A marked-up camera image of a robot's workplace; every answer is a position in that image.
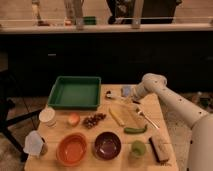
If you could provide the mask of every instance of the box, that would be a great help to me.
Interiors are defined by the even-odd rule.
[[[54,109],[91,109],[100,105],[101,78],[59,76],[48,98]]]

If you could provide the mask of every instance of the black chair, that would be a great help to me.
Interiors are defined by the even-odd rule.
[[[10,88],[18,89],[18,83],[14,75],[8,70],[0,72],[0,132],[21,152],[21,161],[26,161],[28,155],[24,153],[23,147],[11,134],[8,127],[18,122],[31,118],[32,116],[38,115],[41,110],[37,110],[31,113],[27,113],[13,119],[7,120],[8,112],[11,108],[15,107],[15,104],[8,100],[7,92]]]

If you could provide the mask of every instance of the robotic arm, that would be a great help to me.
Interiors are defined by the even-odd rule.
[[[170,90],[166,84],[164,76],[146,74],[133,88],[132,99],[138,101],[149,93],[156,93],[169,108],[175,110],[192,130],[187,171],[212,171],[213,115]]]

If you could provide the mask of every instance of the dark cabinet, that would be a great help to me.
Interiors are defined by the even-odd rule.
[[[211,31],[28,34],[0,40],[25,95],[48,95],[59,75],[137,84],[147,72],[165,75],[176,91],[213,89]]]

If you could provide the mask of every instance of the wooden tabletop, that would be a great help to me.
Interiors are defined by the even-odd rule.
[[[105,93],[110,90],[121,93],[121,85],[102,85],[101,100],[97,111],[83,110],[56,110],[56,125],[47,127],[40,123],[38,132],[45,139],[48,152],[41,156],[29,156],[26,161],[26,171],[178,171],[176,158],[174,155],[171,140],[167,131],[165,120],[162,115],[158,98],[155,94],[149,94],[141,100],[140,107],[142,111],[159,127],[159,132],[149,124],[143,117],[137,116],[132,103],[125,103],[122,100],[106,99]],[[114,110],[128,127],[143,127],[148,124],[148,130],[143,134],[129,135],[123,132],[123,127],[119,126],[109,113],[109,108]],[[80,115],[81,121],[76,127],[71,127],[68,124],[68,116],[71,112],[76,112]],[[87,129],[82,125],[85,117],[95,113],[105,113],[107,116],[103,121],[100,121],[97,126]],[[95,138],[102,132],[114,132],[121,140],[122,148],[119,155],[108,161],[97,159],[92,153],[92,145]],[[75,132],[83,133],[88,142],[87,153],[80,165],[76,167],[64,167],[56,159],[56,148],[59,142],[67,135]],[[149,137],[154,134],[160,134],[163,139],[170,160],[165,165],[161,165],[156,161],[153,149],[148,141]],[[145,155],[137,160],[129,158],[131,143],[134,140],[145,142],[147,151]]]

